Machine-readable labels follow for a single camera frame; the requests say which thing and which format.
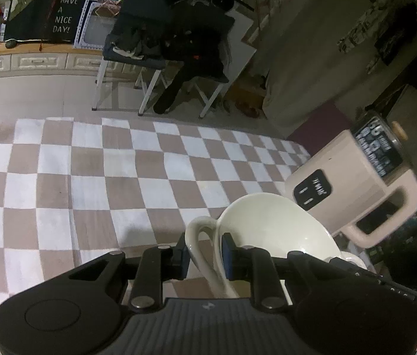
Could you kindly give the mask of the cream two-handled ceramic bowl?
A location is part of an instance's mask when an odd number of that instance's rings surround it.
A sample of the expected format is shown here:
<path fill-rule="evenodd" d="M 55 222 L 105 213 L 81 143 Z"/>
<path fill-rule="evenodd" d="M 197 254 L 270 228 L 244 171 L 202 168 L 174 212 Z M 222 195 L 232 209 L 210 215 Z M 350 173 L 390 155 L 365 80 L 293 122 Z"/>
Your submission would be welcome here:
<path fill-rule="evenodd" d="M 247 285 L 228 279 L 222 260 L 224 233 L 229 233 L 237 246 L 266 249 L 274 257 L 301 251 L 320 260 L 338 257 L 366 268 L 359 257 L 340 250 L 321 223 L 292 200 L 271 193 L 250 194 L 230 204 L 218 219 L 200 216 L 185 230 L 191 259 L 216 297 L 249 295 Z"/>

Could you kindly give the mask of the checkered beige white tablecloth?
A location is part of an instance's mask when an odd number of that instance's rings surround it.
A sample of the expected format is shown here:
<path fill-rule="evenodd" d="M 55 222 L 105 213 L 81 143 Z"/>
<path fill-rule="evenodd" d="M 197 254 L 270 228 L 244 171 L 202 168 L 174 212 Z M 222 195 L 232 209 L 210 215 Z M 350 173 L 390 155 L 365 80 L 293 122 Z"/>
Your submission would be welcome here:
<path fill-rule="evenodd" d="M 0 123 L 0 304 L 111 250 L 172 244 L 244 195 L 281 193 L 308 157 L 281 139 L 150 120 Z"/>

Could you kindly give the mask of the white low cabinet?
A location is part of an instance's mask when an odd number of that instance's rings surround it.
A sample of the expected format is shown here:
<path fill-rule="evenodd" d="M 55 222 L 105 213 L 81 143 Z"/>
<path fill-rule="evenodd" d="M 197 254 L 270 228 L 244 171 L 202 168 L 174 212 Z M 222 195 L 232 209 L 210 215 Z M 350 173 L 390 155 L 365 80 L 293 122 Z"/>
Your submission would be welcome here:
<path fill-rule="evenodd" d="M 0 78 L 24 75 L 97 76 L 103 62 L 97 53 L 14 53 L 0 54 Z"/>

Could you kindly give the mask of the white framed panel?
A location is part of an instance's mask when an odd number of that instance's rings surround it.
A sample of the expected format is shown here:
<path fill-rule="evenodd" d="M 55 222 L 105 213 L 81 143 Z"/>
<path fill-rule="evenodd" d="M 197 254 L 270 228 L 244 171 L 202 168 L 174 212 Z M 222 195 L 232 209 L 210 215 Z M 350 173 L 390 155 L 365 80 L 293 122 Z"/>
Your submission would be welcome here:
<path fill-rule="evenodd" d="M 101 51 L 116 19 L 102 2 L 89 2 L 78 24 L 74 49 Z"/>

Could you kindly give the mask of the black have a nice day sign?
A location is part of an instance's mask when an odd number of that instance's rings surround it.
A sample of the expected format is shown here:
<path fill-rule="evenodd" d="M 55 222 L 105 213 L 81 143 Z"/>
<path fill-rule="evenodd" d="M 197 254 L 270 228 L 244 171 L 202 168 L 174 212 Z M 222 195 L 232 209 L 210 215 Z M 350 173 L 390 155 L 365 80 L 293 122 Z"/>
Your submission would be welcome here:
<path fill-rule="evenodd" d="M 10 0 L 3 39 L 73 43 L 86 0 Z"/>

